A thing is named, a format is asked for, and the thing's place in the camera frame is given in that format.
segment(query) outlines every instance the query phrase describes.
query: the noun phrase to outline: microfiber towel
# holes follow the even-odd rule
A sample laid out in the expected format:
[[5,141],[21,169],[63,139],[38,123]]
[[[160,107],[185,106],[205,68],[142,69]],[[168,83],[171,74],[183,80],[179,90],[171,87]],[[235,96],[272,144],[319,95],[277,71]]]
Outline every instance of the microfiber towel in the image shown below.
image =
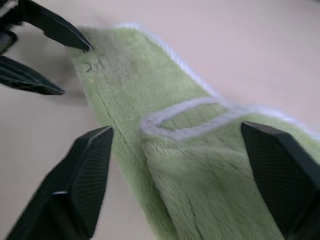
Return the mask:
[[263,106],[213,91],[137,24],[83,28],[70,58],[114,155],[159,239],[283,239],[253,179],[240,123],[291,133],[319,160],[319,136]]

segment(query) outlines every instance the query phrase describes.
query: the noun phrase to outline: beige table surface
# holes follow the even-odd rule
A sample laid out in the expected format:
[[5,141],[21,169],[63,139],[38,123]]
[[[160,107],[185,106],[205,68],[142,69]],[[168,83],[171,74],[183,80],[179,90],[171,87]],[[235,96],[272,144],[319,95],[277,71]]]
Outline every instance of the beige table surface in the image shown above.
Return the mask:
[[[143,24],[225,96],[276,107],[320,131],[319,1],[38,2],[77,26]],[[66,94],[41,96],[0,86],[0,239],[72,141],[98,126],[65,48],[30,25],[16,32],[21,41],[8,55],[56,82]],[[94,239],[153,238],[112,161]]]

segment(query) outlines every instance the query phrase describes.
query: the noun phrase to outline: textured gripper pad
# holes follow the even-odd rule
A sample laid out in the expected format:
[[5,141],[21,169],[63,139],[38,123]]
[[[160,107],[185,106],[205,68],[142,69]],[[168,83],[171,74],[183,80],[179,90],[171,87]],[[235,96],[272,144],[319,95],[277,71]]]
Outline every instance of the textured gripper pad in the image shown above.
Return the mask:
[[0,84],[42,95],[62,95],[60,87],[46,77],[6,56],[0,56]]
[[299,239],[291,237],[312,228],[305,223],[314,217],[312,209],[319,209],[319,165],[286,132],[244,122],[241,133],[254,180],[277,226],[285,238]]
[[106,147],[106,143],[111,143],[112,138],[112,134],[92,138],[83,156],[86,161],[80,166],[70,190],[72,203],[90,238],[95,232],[107,187],[111,148]]

